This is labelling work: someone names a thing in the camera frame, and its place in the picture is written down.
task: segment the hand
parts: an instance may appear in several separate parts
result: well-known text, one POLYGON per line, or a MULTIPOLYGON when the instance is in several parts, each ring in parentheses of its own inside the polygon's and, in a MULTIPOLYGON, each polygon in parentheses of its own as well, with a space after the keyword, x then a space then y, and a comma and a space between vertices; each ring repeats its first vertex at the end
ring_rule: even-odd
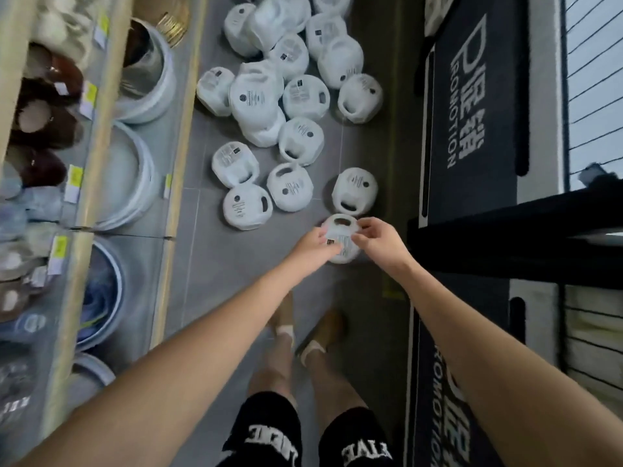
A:
POLYGON ((342 251, 342 244, 327 245, 326 229, 314 228, 300 238, 294 249, 284 259, 284 264, 290 271, 296 273, 300 280, 316 272, 327 263, 331 257, 342 251))
POLYGON ((398 231, 378 218, 357 221, 361 230, 351 237, 370 259, 400 283, 401 277, 415 261, 402 242, 398 231))

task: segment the forearm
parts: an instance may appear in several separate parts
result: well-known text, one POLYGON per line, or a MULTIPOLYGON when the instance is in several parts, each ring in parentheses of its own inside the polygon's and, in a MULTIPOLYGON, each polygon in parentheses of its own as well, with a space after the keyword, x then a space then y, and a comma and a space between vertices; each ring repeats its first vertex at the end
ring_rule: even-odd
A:
POLYGON ((167 467, 289 290, 288 263, 127 370, 23 466, 167 467))
POLYGON ((621 465, 623 424, 415 261, 399 282, 504 463, 621 465))

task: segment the gray tile floor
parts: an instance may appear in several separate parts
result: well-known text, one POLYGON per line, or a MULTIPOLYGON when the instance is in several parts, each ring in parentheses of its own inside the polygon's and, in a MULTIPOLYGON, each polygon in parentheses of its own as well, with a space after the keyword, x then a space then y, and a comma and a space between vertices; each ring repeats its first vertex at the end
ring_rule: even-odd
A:
MULTIPOLYGON (((227 46, 221 26, 242 0, 210 0, 201 48, 200 73, 224 66, 238 71, 242 61, 227 46)), ((241 140, 231 118, 215 118, 199 103, 193 116, 183 203, 171 285, 167 336, 209 313, 256 277, 275 266, 311 227, 333 214, 330 194, 340 171, 359 166, 373 172, 381 193, 373 214, 400 230, 416 216, 421 149, 421 103, 412 94, 422 31, 421 0, 355 0, 350 33, 366 54, 365 71, 385 87, 385 107, 364 126, 341 123, 334 113, 321 121, 326 146, 308 168, 314 199, 303 211, 275 210, 263 227, 239 232, 226 225, 222 200, 227 190, 210 170, 211 155, 223 143, 241 140)), ((310 67, 313 73, 315 66, 310 67)), ((335 107, 335 96, 332 98, 335 107)), ((276 148, 252 147, 264 185, 278 164, 276 148)), ((348 266, 324 266, 294 291, 296 338, 301 341, 331 306, 349 318, 349 337, 336 362, 379 417, 401 457, 408 345, 408 305, 384 299, 390 283, 365 257, 348 266)), ((216 465, 222 444, 245 399, 249 379, 269 344, 265 331, 213 406, 183 446, 176 467, 216 465)), ((303 429, 303 465, 318 464, 319 433, 313 392, 305 370, 294 371, 294 393, 303 429)))

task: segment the foot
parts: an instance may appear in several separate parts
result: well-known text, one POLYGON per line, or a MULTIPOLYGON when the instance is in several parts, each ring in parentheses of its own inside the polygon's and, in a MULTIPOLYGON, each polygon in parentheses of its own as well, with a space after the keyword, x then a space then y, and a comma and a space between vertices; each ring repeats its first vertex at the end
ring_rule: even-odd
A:
POLYGON ((279 333, 277 331, 278 328, 294 326, 294 298, 292 297, 292 292, 289 292, 279 304, 270 318, 268 326, 275 336, 279 333))
POLYGON ((327 349, 344 339, 346 336, 347 321, 344 314, 336 309, 327 311, 322 319, 318 322, 305 342, 300 345, 297 353, 302 355, 308 345, 315 342, 315 346, 326 352, 327 349))

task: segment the black shorts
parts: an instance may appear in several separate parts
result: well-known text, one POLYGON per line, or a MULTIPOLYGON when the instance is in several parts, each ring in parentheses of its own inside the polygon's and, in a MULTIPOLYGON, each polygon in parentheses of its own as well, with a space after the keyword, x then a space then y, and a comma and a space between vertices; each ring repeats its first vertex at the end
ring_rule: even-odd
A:
MULTIPOLYGON (((367 408, 338 416, 318 447, 321 467, 394 466, 385 433, 367 408)), ((283 396, 257 393, 245 401, 219 467, 301 467, 303 443, 297 411, 283 396)))

